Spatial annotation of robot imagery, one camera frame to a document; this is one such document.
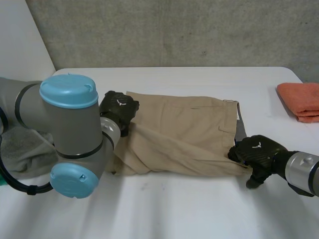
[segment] gray wall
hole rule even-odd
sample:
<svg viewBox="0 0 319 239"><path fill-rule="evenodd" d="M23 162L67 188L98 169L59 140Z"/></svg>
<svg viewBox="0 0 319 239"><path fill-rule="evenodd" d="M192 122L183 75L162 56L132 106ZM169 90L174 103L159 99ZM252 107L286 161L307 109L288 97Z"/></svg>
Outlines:
<svg viewBox="0 0 319 239"><path fill-rule="evenodd" d="M26 0L56 69L284 66L319 81L318 0Z"/></svg>

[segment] white logo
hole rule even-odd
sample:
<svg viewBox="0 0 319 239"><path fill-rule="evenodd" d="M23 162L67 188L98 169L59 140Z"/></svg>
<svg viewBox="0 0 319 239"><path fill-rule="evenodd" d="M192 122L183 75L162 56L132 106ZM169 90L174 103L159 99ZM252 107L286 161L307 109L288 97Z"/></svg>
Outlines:
<svg viewBox="0 0 319 239"><path fill-rule="evenodd" d="M123 103L119 102L119 100L116 100L116 101L119 103L120 106L125 106L126 105L126 103L123 104Z"/></svg>
<svg viewBox="0 0 319 239"><path fill-rule="evenodd" d="M257 145L256 147L252 147L252 148L261 148L261 143L259 142L259 145Z"/></svg>

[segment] gray cloth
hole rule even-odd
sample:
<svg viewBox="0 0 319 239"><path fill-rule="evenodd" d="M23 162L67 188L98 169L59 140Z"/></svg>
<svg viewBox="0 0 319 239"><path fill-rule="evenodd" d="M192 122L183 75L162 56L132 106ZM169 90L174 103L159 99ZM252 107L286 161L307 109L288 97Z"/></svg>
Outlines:
<svg viewBox="0 0 319 239"><path fill-rule="evenodd" d="M1 157L16 179L32 178L51 171L57 162L52 135L13 127L2 135Z"/></svg>
<svg viewBox="0 0 319 239"><path fill-rule="evenodd" d="M241 117L240 113L240 107L239 103L237 105L237 125L236 125L236 135L235 135L235 140L237 142L242 141L244 138L247 137L246 130L245 130L245 125L243 122L243 118Z"/></svg>

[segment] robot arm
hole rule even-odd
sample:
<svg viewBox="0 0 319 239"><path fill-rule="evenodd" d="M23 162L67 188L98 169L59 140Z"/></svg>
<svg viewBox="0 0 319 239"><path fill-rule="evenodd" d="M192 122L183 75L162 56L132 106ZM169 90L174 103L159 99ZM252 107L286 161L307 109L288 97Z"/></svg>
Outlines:
<svg viewBox="0 0 319 239"><path fill-rule="evenodd" d="M50 184L67 197L93 192L138 107L131 97L108 92L99 108L95 83L85 76L58 75L42 83L0 79L0 134L13 125L51 133L58 163Z"/></svg>
<svg viewBox="0 0 319 239"><path fill-rule="evenodd" d="M246 183L249 189L259 187L270 175L278 174L298 194L319 196L319 156L288 151L269 138L255 135L232 147L228 157L252 167L252 176Z"/></svg>

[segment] metal band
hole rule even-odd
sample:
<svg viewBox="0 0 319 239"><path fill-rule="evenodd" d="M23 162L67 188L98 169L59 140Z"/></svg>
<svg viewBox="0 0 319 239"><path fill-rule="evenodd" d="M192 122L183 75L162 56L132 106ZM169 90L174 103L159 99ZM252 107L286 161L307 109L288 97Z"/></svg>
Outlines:
<svg viewBox="0 0 319 239"><path fill-rule="evenodd" d="M102 131L102 134L111 142L113 150L114 150L114 142L113 142L112 138L104 131Z"/></svg>
<svg viewBox="0 0 319 239"><path fill-rule="evenodd" d="M18 120L18 122L20 123L20 125L22 125L25 128L28 128L28 126L25 125L25 123L23 123L22 119L21 119L21 115L20 115L20 103L22 100L23 95L25 94L25 92L30 89L32 86L35 85L39 85L39 83L34 83L34 84L30 84L27 85L26 87L24 87L20 93L18 94L18 96L15 99L15 104L14 104L14 114L16 119Z"/></svg>
<svg viewBox="0 0 319 239"><path fill-rule="evenodd" d="M103 140L102 142L100 143L99 146L97 146L95 149L93 149L92 151L90 152L86 152L86 153L79 153L79 154L72 154L72 155L68 155L68 154L64 154L64 153L61 153L59 151L56 151L56 153L61 156L62 158L67 158L67 159L80 159L80 158L86 158L86 157L89 157L95 153L97 153L103 146Z"/></svg>
<svg viewBox="0 0 319 239"><path fill-rule="evenodd" d="M314 190L314 177L318 168L319 168L319 162L317 162L315 166L313 166L313 168L311 169L311 172L309 174L309 180L308 180L308 186L309 186L310 192L314 195L316 195Z"/></svg>
<svg viewBox="0 0 319 239"><path fill-rule="evenodd" d="M0 107L0 135L8 129L8 119L5 116L4 111Z"/></svg>
<svg viewBox="0 0 319 239"><path fill-rule="evenodd" d="M310 174L318 162L319 156L304 152L295 153L286 164L285 176L287 182L306 192L312 193L309 187Z"/></svg>

